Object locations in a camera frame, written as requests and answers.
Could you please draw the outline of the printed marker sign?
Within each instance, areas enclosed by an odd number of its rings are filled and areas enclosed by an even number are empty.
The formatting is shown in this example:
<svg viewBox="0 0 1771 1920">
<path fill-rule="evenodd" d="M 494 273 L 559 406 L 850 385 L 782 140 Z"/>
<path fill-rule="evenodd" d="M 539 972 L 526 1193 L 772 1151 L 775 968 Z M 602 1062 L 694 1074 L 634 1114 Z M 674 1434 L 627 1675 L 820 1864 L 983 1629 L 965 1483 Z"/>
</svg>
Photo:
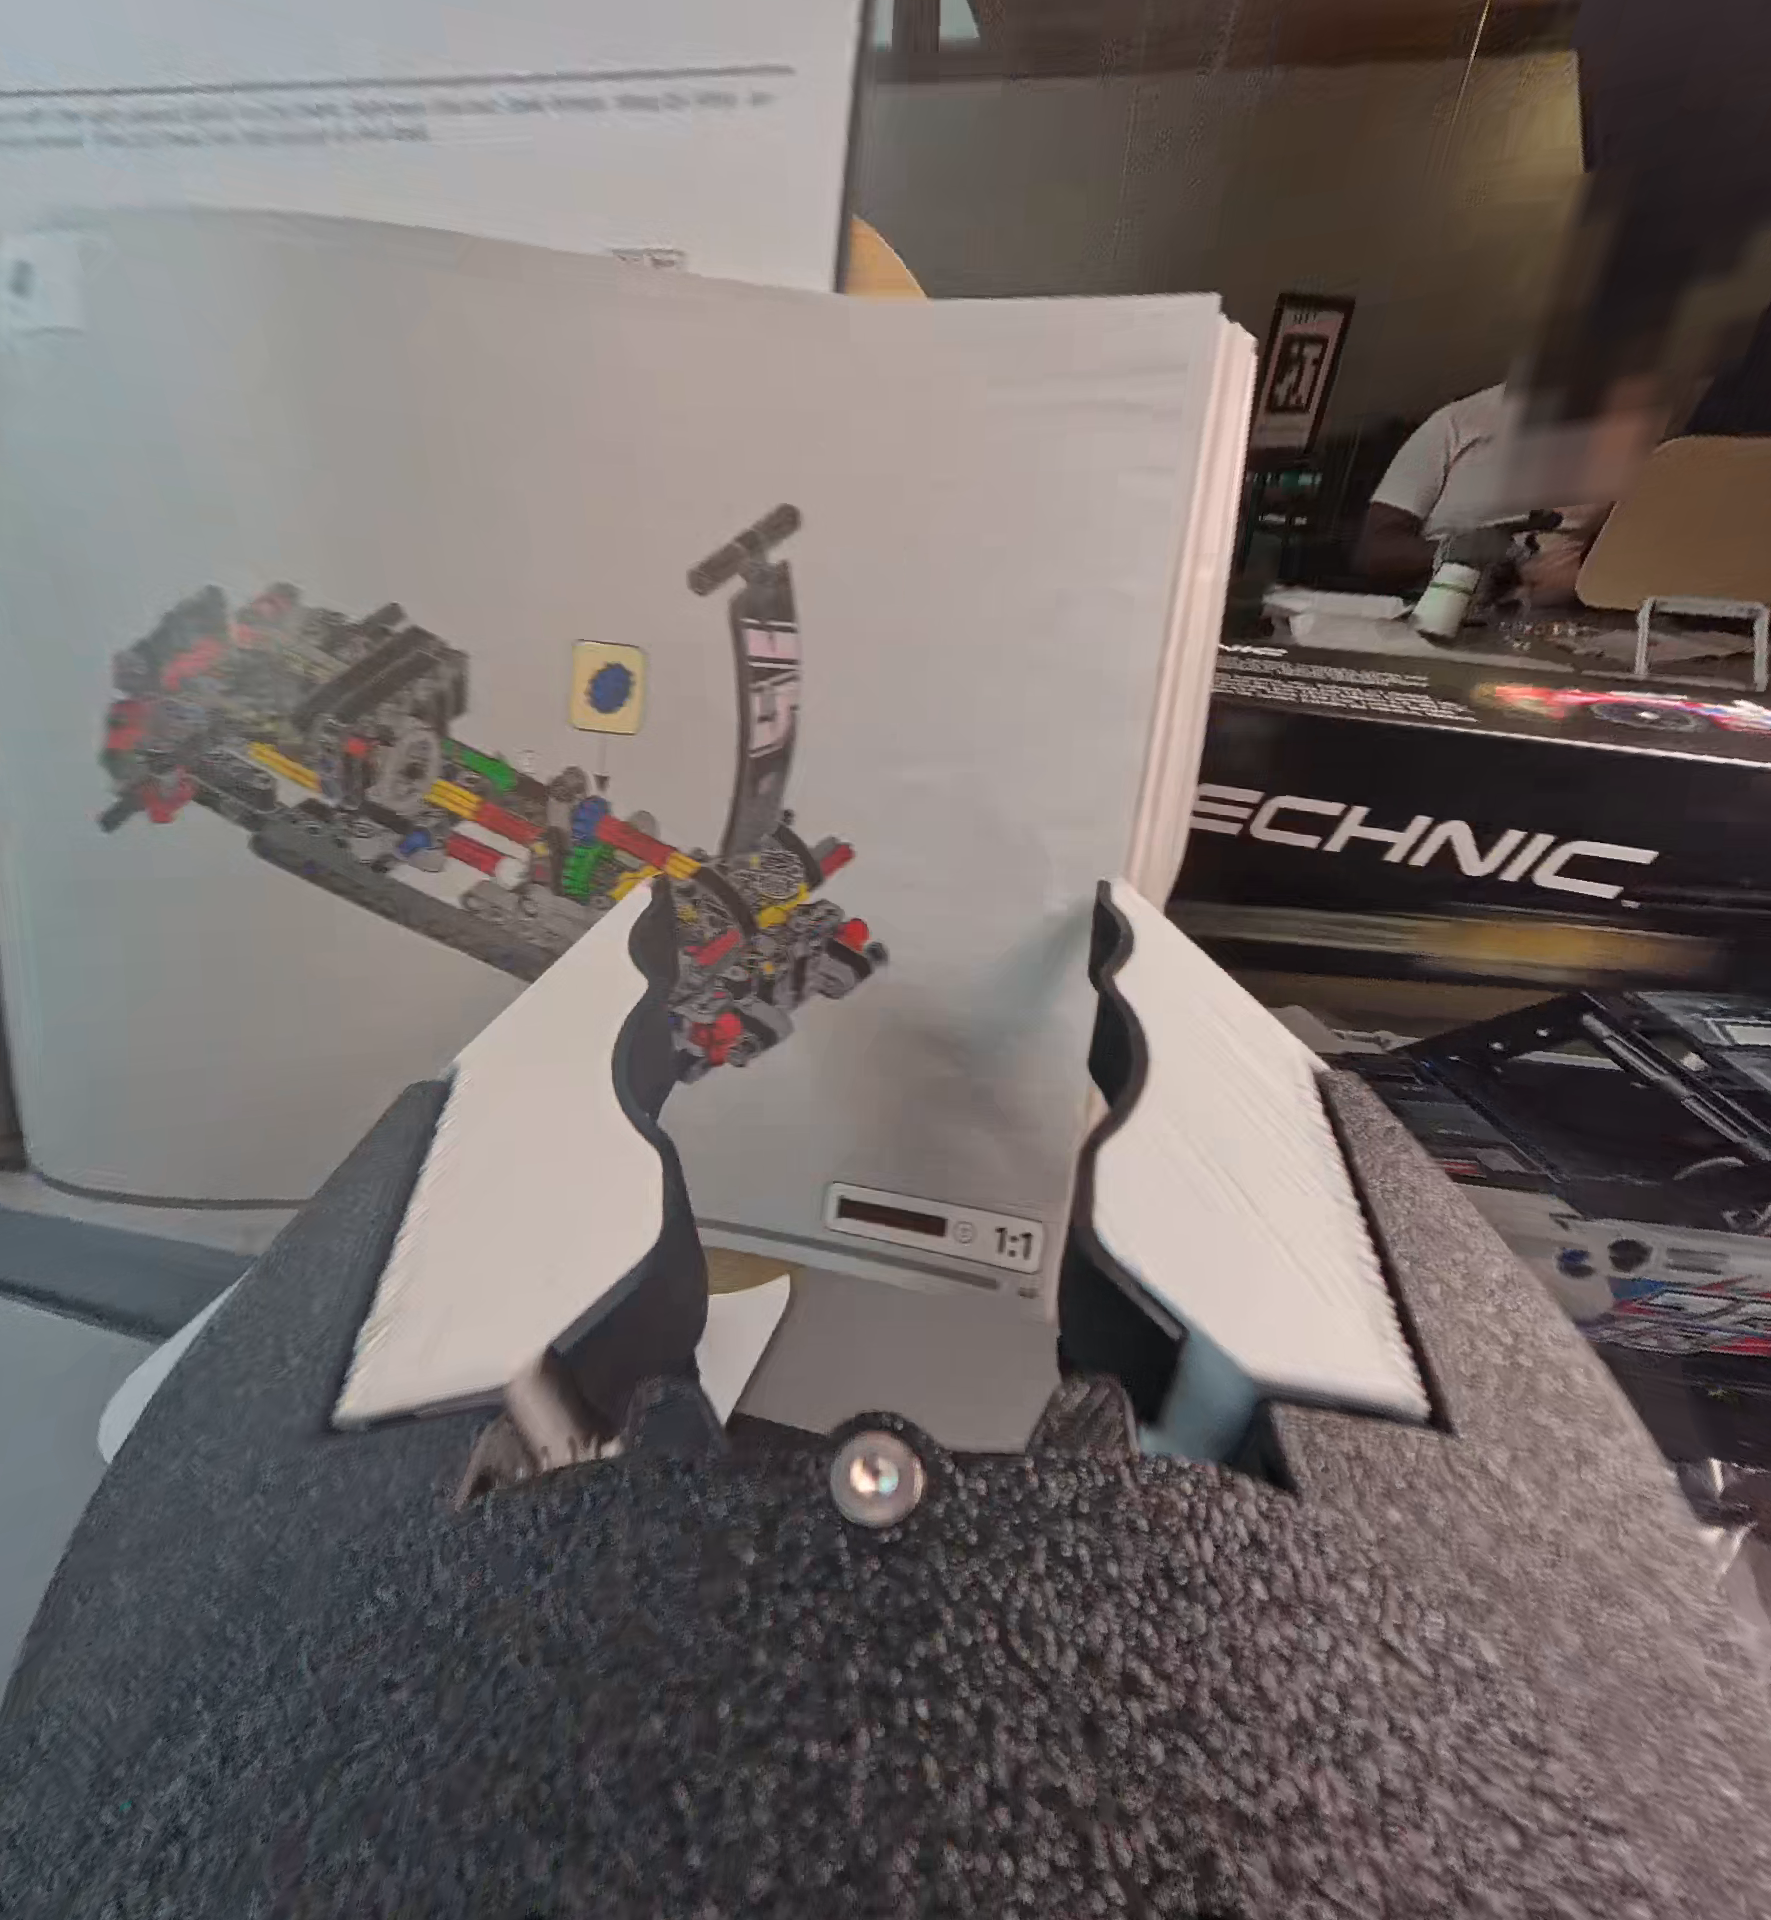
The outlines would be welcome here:
<svg viewBox="0 0 1771 1920">
<path fill-rule="evenodd" d="M 1353 325 L 1354 297 L 1282 291 L 1259 356 L 1255 455 L 1306 453 L 1324 421 Z"/>
</svg>

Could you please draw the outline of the grey desk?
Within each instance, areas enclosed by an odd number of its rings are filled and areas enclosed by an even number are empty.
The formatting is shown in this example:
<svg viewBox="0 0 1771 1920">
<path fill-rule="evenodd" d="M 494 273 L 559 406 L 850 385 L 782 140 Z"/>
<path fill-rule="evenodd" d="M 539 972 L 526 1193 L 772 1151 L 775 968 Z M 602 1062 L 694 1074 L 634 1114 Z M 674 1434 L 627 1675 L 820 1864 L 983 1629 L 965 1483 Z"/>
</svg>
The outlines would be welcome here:
<svg viewBox="0 0 1771 1920">
<path fill-rule="evenodd" d="M 280 1217 L 201 1217 L 231 1240 L 0 1205 L 0 1693 L 85 1498 L 98 1422 L 138 1360 L 234 1284 Z M 950 1447 L 1014 1447 L 1056 1375 L 1024 1305 L 804 1271 L 738 1410 L 827 1430 L 872 1408 Z"/>
</svg>

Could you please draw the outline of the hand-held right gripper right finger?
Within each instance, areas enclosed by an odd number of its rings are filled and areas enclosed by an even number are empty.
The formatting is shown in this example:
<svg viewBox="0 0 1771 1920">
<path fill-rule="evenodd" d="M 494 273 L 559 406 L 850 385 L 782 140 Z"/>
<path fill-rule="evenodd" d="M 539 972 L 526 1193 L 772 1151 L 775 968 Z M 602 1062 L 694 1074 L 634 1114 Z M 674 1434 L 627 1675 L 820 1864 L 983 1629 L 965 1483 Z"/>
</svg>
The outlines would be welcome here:
<svg viewBox="0 0 1771 1920">
<path fill-rule="evenodd" d="M 1123 880 L 1095 890 L 1090 984 L 1062 1370 L 1193 1463 L 1255 1456 L 1277 1406 L 1431 1426 L 1318 1054 Z"/>
</svg>

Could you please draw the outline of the black set box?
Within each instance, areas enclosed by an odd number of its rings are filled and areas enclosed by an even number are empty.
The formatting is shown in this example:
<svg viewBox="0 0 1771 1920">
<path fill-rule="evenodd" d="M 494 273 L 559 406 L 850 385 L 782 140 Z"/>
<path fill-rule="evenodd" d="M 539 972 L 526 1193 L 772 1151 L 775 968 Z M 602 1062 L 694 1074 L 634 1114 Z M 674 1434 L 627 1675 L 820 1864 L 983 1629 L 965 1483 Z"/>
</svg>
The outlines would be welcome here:
<svg viewBox="0 0 1771 1920">
<path fill-rule="evenodd" d="M 1170 915 L 1771 1471 L 1771 682 L 1226 644 Z"/>
</svg>

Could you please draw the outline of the printed task sheet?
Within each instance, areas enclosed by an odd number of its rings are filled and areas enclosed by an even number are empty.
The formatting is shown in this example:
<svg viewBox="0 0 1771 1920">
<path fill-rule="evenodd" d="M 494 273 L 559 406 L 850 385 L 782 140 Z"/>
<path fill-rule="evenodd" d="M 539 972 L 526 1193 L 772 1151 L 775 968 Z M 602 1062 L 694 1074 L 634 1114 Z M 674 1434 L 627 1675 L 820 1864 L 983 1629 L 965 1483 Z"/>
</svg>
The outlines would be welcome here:
<svg viewBox="0 0 1771 1920">
<path fill-rule="evenodd" d="M 0 230 L 266 208 L 831 290 L 860 2 L 0 2 Z"/>
</svg>

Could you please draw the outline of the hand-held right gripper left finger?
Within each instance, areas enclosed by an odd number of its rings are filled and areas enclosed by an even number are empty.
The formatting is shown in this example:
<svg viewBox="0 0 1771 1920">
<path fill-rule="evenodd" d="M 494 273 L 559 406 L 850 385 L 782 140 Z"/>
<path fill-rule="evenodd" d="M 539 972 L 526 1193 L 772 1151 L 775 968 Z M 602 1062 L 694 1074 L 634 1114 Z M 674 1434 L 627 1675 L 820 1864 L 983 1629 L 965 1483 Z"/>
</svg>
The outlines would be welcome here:
<svg viewBox="0 0 1771 1920">
<path fill-rule="evenodd" d="M 647 1382 L 697 1379 L 705 1253 L 661 1124 L 678 973 L 649 881 L 466 1044 L 335 1428 L 495 1406 L 546 1471 L 610 1449 Z"/>
</svg>

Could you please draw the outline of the instruction booklet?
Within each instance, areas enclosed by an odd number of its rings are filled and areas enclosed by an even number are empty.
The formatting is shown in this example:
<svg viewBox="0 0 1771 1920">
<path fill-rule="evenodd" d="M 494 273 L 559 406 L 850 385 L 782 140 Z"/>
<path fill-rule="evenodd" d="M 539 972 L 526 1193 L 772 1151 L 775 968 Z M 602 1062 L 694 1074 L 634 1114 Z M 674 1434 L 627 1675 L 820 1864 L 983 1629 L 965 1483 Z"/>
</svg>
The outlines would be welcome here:
<svg viewBox="0 0 1771 1920">
<path fill-rule="evenodd" d="M 0 962 L 31 1167 L 314 1193 L 669 894 L 700 1225 L 1039 1302 L 1093 890 L 1165 899 L 1253 337 L 424 228 L 0 241 Z"/>
</svg>

